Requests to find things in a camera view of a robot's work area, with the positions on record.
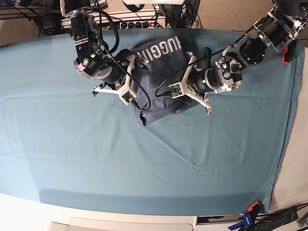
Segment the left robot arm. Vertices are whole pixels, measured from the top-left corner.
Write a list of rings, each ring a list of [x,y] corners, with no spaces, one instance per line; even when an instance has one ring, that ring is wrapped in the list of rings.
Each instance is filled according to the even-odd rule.
[[[251,38],[245,32],[235,42],[216,54],[219,58],[214,63],[215,54],[204,48],[204,68],[197,66],[197,59],[189,52],[187,70],[182,80],[169,86],[173,98],[188,96],[211,113],[208,95],[238,89],[243,82],[241,72],[250,65],[260,63],[267,48],[283,52],[283,62],[290,62],[294,53],[296,38],[308,25],[308,2],[306,0],[276,0],[268,14],[255,22],[257,36]]]

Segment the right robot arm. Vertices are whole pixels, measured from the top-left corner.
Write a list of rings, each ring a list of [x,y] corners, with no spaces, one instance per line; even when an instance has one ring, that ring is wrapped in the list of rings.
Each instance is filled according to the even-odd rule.
[[[116,94],[124,103],[133,101],[137,95],[131,88],[131,71],[134,67],[133,55],[120,63],[112,57],[119,45],[119,34],[113,22],[110,25],[115,35],[115,45],[109,48],[103,40],[103,29],[95,21],[94,12],[99,16],[111,17],[102,10],[98,1],[62,0],[60,1],[62,16],[70,19],[70,35],[75,41],[77,58],[74,61],[77,72],[90,79],[99,79],[102,83],[93,90],[98,93]]]

